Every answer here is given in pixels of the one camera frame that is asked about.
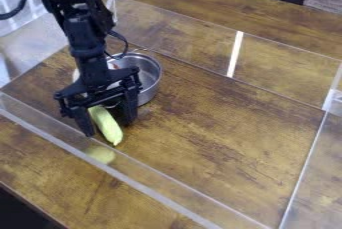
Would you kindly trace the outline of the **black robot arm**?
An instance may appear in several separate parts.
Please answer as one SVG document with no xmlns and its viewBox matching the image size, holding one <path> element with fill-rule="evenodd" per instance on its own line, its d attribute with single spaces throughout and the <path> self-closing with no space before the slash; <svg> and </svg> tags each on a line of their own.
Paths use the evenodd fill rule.
<svg viewBox="0 0 342 229">
<path fill-rule="evenodd" d="M 121 35 L 113 31 L 112 12 L 101 0 L 41 2 L 66 36 L 78 70 L 75 81 L 54 93 L 59 114 L 74 120 L 85 136 L 92 136 L 89 108 L 117 102 L 122 121 L 129 124 L 134 120 L 141 89 L 138 68 L 108 68 L 105 38 L 120 38 Z"/>
</svg>

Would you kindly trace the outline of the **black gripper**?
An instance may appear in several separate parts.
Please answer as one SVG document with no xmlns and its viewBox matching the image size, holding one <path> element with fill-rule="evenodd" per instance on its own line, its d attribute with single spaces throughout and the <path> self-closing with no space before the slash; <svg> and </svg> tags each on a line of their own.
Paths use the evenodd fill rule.
<svg viewBox="0 0 342 229">
<path fill-rule="evenodd" d="M 120 102 L 124 126 L 128 126 L 137 116 L 137 95 L 141 89 L 138 68 L 128 67 L 118 70 L 108 70 L 106 73 L 110 76 L 106 85 L 88 87 L 77 79 L 74 83 L 57 91 L 53 96 L 59 105 L 61 116 L 73 118 L 77 127 L 86 137 L 94 135 L 94 130 L 85 108 Z M 118 86 L 106 90 L 106 87 L 114 82 L 118 82 Z"/>
</svg>

